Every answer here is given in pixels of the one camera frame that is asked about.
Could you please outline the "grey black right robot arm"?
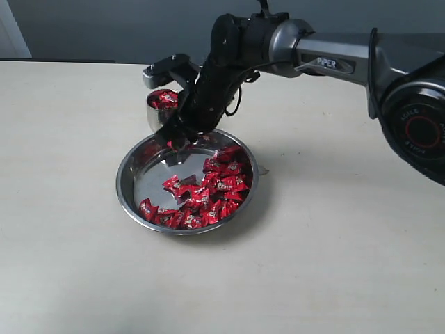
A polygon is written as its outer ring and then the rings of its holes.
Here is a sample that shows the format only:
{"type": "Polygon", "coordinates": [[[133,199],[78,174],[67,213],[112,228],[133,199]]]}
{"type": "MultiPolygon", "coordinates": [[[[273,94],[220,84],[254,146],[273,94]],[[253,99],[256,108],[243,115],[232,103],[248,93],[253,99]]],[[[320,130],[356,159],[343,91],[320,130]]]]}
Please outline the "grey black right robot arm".
{"type": "Polygon", "coordinates": [[[143,72],[148,88],[181,86],[179,107],[157,131],[180,149],[214,130],[244,83],[267,72],[332,77],[366,89],[368,113],[391,149],[432,181],[444,183],[444,35],[317,33],[304,20],[269,11],[224,14],[202,65],[177,54],[143,72]]]}

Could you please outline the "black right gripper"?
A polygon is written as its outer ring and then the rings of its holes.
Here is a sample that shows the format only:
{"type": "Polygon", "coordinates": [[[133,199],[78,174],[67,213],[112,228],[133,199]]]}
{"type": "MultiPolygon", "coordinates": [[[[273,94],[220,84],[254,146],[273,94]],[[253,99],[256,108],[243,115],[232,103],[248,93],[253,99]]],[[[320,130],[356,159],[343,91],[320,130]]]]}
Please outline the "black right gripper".
{"type": "Polygon", "coordinates": [[[236,90],[258,65],[259,56],[250,50],[258,45],[258,18],[221,15],[211,30],[210,52],[199,78],[181,101],[174,118],[155,133],[156,142],[166,146],[179,139],[179,150],[189,148],[200,134],[219,123],[236,90]]]}

